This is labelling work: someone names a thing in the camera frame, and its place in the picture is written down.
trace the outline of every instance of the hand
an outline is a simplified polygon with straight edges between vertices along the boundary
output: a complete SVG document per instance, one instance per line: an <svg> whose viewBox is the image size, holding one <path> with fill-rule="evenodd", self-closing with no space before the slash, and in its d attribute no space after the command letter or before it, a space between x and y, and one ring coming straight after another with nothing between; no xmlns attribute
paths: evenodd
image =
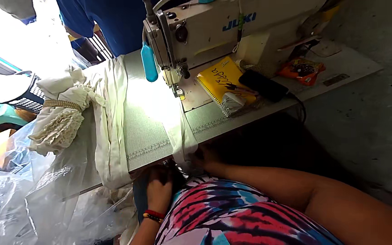
<svg viewBox="0 0 392 245"><path fill-rule="evenodd" d="M223 163L219 156L210 148L210 145L199 145L195 154L190 155L192 162L203 167L208 173L225 178L228 165Z"/></svg>
<svg viewBox="0 0 392 245"><path fill-rule="evenodd" d="M148 209L166 214L169 208L172 191L171 170L163 166L154 166L150 169L148 183Z"/></svg>

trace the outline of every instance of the snack bag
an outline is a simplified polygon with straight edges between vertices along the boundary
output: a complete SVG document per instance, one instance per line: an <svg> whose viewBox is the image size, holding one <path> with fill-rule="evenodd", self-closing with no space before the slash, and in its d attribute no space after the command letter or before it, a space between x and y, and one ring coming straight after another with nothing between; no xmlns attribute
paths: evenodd
<svg viewBox="0 0 392 245"><path fill-rule="evenodd" d="M315 80L317 80L317 75L324 70L326 68L323 63L296 58L283 64L281 70L277 72L277 75L286 78L295 78L303 85L313 86Z"/></svg>

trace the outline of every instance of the yellow notebook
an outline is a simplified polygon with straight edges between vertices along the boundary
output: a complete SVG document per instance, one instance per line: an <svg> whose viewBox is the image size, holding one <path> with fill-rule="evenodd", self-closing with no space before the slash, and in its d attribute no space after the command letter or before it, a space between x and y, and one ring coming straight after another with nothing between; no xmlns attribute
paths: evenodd
<svg viewBox="0 0 392 245"><path fill-rule="evenodd" d="M200 72L195 77L195 80L199 82L199 84L211 96L213 101L218 104L223 113L226 116L230 116L235 111L233 112L224 105L222 99L225 93L231 92L238 96L241 96L242 98L246 99L245 105L250 105L254 103L257 99L254 95L243 92L243 90L250 90L250 88L244 86L238 81L238 78L240 78L242 75L242 72L238 69L232 59L227 56L219 63ZM240 91L231 89L234 87L239 87L243 89L241 89Z"/></svg>

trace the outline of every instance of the tie-dye shirt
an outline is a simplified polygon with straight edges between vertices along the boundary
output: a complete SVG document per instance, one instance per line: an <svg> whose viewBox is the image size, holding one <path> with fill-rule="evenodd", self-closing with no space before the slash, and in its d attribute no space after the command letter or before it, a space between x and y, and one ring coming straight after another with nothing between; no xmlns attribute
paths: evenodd
<svg viewBox="0 0 392 245"><path fill-rule="evenodd" d="M158 245L341 245L325 228L243 183L194 177L178 192Z"/></svg>

